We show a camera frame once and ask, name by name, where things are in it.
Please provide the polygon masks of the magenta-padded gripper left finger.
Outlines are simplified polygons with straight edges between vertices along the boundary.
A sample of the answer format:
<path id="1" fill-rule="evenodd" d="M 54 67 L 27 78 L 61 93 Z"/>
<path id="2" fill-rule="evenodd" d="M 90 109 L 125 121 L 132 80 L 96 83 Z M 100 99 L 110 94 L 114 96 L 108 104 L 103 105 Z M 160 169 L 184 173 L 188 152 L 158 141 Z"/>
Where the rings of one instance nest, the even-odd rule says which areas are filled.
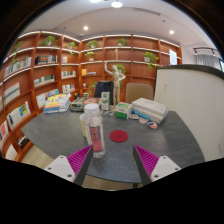
<path id="1" fill-rule="evenodd" d="M 45 171 L 81 186 L 92 156 L 93 146 L 89 145 L 69 156 L 59 155 L 45 168 Z"/>

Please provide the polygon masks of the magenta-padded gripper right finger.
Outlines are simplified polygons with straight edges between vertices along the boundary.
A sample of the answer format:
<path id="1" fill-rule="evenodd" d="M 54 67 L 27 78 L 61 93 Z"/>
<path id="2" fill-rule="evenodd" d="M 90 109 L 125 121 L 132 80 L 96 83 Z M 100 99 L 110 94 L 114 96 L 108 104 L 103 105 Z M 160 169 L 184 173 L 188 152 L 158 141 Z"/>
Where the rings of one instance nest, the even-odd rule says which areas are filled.
<path id="1" fill-rule="evenodd" d="M 143 185 L 157 181 L 180 170 L 180 167 L 169 157 L 165 155 L 158 157 L 137 145 L 133 146 L 133 156 Z"/>

